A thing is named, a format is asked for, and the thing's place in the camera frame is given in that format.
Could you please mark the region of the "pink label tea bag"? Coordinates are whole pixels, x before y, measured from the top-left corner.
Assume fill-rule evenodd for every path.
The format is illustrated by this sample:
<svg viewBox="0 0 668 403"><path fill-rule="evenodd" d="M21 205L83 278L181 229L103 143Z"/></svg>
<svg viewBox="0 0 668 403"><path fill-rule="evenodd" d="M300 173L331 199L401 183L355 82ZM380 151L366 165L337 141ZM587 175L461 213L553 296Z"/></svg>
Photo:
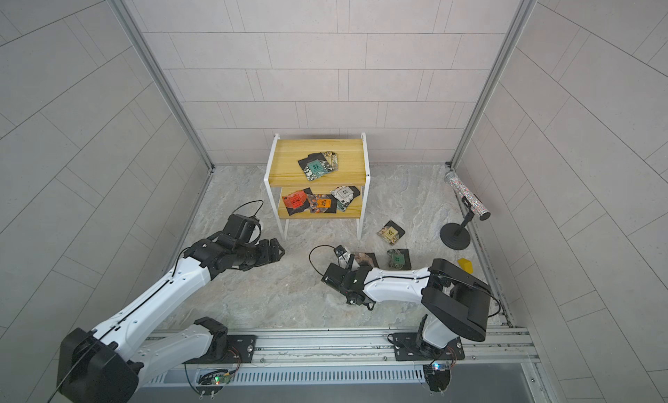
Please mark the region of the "pink label tea bag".
<svg viewBox="0 0 668 403"><path fill-rule="evenodd" d="M379 267L375 253L355 253L355 262L360 267Z"/></svg>

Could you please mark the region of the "green label tea bag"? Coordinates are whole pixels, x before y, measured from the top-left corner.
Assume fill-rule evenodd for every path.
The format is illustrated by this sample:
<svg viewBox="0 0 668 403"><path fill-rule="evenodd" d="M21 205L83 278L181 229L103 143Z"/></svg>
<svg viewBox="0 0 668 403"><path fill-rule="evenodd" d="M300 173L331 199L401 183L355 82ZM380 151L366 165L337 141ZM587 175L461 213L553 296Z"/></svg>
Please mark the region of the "green label tea bag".
<svg viewBox="0 0 668 403"><path fill-rule="evenodd" d="M406 248L393 248L387 251L389 267L394 270L408 271L412 269L410 252Z"/></svg>

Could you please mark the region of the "yellow label tea bag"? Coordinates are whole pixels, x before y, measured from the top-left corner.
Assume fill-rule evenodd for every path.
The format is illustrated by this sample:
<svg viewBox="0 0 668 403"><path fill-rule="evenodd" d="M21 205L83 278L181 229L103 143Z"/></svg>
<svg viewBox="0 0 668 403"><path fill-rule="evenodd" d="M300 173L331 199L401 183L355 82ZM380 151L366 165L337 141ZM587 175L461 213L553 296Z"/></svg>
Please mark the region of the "yellow label tea bag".
<svg viewBox="0 0 668 403"><path fill-rule="evenodd" d="M377 235L386 241L389 245L394 246L405 235L405 233L406 231L403 229L403 227L398 225L393 220L388 220L384 227L382 227L377 232Z"/></svg>

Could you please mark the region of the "teal label tea bag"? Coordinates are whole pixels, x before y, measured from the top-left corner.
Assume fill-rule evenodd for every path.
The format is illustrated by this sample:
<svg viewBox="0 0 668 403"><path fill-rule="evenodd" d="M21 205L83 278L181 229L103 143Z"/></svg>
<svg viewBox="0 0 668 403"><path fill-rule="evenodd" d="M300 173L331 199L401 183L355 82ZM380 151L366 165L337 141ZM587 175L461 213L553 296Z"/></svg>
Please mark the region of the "teal label tea bag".
<svg viewBox="0 0 668 403"><path fill-rule="evenodd" d="M309 182L333 172L332 165L323 153L309 154L306 158L298 160L297 163Z"/></svg>

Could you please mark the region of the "floral pattern tea bag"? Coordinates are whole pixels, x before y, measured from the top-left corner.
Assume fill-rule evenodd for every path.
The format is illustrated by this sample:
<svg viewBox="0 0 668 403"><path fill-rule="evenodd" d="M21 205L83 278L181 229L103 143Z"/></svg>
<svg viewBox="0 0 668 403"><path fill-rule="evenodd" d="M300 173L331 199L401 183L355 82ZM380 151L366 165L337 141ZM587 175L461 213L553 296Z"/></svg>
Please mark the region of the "floral pattern tea bag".
<svg viewBox="0 0 668 403"><path fill-rule="evenodd" d="M322 154L327 163L327 170L329 172L337 171L339 169L339 159L337 158L337 153L332 151L325 151Z"/></svg>

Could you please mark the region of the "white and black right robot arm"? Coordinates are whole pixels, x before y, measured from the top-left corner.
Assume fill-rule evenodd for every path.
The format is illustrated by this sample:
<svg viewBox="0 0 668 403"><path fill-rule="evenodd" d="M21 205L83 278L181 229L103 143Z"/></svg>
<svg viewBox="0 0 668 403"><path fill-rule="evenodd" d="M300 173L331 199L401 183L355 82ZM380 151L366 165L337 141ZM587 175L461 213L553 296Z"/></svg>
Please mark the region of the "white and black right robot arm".
<svg viewBox="0 0 668 403"><path fill-rule="evenodd" d="M431 267L402 271L370 266L354 269L332 263L322 281L342 293L347 304L368 310L386 301L417 303L426 308L427 314L410 338L396 333L391 336L391 343L411 357L455 360L459 357L455 352L459 340L486 339L491 289L448 260L436 259Z"/></svg>

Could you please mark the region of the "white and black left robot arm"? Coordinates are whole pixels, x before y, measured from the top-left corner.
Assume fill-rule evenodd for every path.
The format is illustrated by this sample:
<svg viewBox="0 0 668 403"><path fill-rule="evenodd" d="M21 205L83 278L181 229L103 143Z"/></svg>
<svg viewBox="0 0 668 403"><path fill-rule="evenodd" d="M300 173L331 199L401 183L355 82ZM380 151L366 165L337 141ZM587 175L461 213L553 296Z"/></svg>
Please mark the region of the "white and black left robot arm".
<svg viewBox="0 0 668 403"><path fill-rule="evenodd" d="M144 342L172 311L219 274L248 271L280 261L277 239L227 248L201 239L179 256L174 268L130 305L85 331L76 328L61 342L56 391L72 402L127 402L158 375L189 361L240 363L228 329L210 317L153 345Z"/></svg>

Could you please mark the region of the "red label tea bag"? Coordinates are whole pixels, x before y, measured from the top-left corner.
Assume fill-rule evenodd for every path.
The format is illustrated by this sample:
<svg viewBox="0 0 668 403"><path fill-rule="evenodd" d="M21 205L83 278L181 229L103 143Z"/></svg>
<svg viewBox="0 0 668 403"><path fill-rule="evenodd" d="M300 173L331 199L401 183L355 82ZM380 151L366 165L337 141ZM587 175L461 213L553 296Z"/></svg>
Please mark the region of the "red label tea bag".
<svg viewBox="0 0 668 403"><path fill-rule="evenodd" d="M296 213L302 213L310 208L309 196L312 195L311 189L305 188L293 193L283 195L282 201L289 216Z"/></svg>

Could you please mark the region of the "orange label tea bag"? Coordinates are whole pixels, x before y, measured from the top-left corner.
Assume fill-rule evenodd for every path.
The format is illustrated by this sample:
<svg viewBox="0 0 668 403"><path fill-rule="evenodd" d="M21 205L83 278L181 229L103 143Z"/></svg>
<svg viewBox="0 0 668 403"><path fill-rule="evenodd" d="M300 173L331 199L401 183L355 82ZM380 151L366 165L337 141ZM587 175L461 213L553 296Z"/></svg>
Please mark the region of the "orange label tea bag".
<svg viewBox="0 0 668 403"><path fill-rule="evenodd" d="M337 199L331 194L308 194L311 213L337 213Z"/></svg>

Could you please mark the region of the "patterned tube on black stand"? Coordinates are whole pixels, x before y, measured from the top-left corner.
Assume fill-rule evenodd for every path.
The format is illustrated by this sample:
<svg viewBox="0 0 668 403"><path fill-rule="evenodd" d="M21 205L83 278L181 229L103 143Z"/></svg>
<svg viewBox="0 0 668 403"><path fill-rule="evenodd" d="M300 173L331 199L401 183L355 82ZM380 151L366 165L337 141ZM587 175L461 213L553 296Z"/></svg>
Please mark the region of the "patterned tube on black stand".
<svg viewBox="0 0 668 403"><path fill-rule="evenodd" d="M445 182L447 182L454 190L455 194L461 200L463 206L466 208L464 220L457 223L446 223L440 229L440 239L450 249L465 250L471 244L471 235L466 229L466 226L476 217L481 221L488 220L492 214L484 206L478 196L471 192L471 190L464 185L464 182L459 179L459 176L454 170L450 170L445 174Z"/></svg>

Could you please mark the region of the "yellow block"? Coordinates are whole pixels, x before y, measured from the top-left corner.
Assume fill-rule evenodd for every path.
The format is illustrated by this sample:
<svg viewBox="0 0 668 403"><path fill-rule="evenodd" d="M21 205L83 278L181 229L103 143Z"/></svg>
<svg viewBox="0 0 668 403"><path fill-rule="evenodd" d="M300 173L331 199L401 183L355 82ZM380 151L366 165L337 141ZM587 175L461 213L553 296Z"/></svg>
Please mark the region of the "yellow block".
<svg viewBox="0 0 668 403"><path fill-rule="evenodd" d="M473 274L474 273L474 267L473 263L471 260L468 260L466 258L460 258L458 259L458 264L461 269L463 269L465 272L468 274Z"/></svg>

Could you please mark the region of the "right circuit board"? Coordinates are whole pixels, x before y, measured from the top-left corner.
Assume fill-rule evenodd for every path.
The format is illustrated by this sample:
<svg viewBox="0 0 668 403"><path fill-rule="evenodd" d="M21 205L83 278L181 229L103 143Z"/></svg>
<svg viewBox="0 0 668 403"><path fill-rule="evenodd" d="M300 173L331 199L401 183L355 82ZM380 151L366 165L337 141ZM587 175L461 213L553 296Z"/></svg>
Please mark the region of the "right circuit board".
<svg viewBox="0 0 668 403"><path fill-rule="evenodd" d="M448 366L432 363L423 366L424 381L431 393L442 394L450 386L452 372Z"/></svg>

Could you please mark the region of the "left circuit board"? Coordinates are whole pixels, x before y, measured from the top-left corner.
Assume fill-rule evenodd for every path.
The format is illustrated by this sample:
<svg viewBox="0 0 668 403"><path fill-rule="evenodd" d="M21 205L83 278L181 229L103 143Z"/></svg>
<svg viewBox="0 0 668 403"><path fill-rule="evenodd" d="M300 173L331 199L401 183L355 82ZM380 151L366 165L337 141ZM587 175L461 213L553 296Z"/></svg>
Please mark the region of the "left circuit board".
<svg viewBox="0 0 668 403"><path fill-rule="evenodd" d="M199 376L194 387L199 399L209 397L213 400L231 382L235 374L235 370L220 369Z"/></svg>

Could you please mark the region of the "wooden two-tier shelf white frame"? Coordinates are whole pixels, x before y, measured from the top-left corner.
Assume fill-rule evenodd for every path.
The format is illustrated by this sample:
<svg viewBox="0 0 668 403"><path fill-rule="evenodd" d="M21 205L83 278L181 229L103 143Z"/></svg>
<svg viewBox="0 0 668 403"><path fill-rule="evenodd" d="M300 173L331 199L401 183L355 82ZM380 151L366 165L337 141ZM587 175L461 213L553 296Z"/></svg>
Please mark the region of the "wooden two-tier shelf white frame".
<svg viewBox="0 0 668 403"><path fill-rule="evenodd" d="M297 161L308 154L325 151L337 153L339 169L310 182ZM361 134L358 139L307 140L284 140L279 134L274 135L264 174L264 186L281 238L284 241L287 239L289 223L292 220L345 219L355 220L357 237L360 239L363 234L371 179L366 134ZM282 200L283 196L307 187L314 194L330 194L333 189L340 186L354 186L361 192L344 212L300 212L290 215Z"/></svg>

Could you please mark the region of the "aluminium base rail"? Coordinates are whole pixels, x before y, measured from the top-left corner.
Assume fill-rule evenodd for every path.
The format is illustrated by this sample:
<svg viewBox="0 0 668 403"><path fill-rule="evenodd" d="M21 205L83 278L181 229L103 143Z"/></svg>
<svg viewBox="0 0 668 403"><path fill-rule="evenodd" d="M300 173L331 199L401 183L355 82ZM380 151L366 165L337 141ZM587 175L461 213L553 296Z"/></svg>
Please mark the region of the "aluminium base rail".
<svg viewBox="0 0 668 403"><path fill-rule="evenodd" d="M442 349L418 344L415 329L320 328L231 330L229 347L242 368L393 364L534 363L539 352L527 330L494 327L486 340L456 338Z"/></svg>

